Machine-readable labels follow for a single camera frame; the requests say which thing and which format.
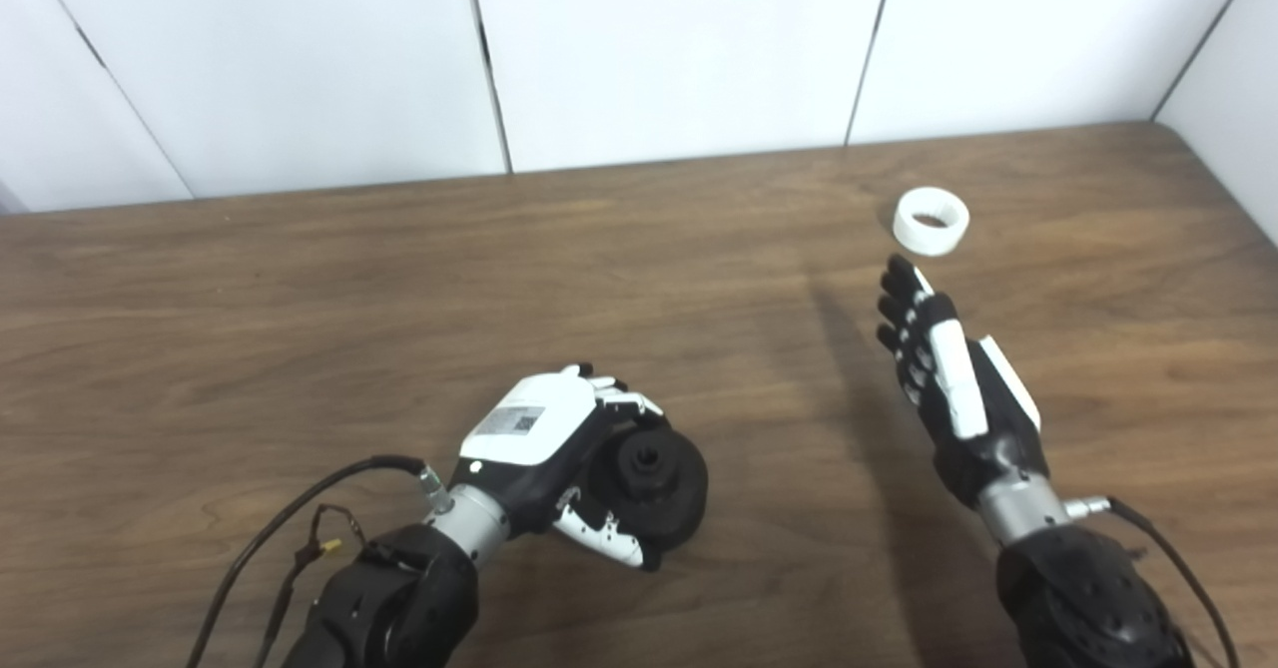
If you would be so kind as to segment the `white and black right hand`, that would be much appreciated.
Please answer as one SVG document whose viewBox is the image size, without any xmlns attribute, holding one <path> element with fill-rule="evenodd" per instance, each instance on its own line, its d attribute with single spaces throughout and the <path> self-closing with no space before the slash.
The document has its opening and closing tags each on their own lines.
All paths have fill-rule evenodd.
<svg viewBox="0 0 1278 668">
<path fill-rule="evenodd" d="M 881 275 L 877 340 L 933 444 L 942 485 L 970 510 L 999 478 L 1051 476 L 1036 404 L 990 337 L 967 337 L 953 299 L 891 254 Z"/>
</svg>

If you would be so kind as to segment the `white and black left hand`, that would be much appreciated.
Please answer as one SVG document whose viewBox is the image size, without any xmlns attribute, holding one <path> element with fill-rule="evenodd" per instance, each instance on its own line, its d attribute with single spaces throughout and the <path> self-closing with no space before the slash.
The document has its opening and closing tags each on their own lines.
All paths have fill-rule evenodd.
<svg viewBox="0 0 1278 668">
<path fill-rule="evenodd" d="M 557 530 L 654 572 L 662 550 L 624 530 L 619 510 L 587 480 L 610 439 L 670 427 L 658 404 L 589 363 L 527 376 L 466 433 L 449 484 L 452 507 L 432 525 L 478 571 L 506 542 Z"/>
</svg>

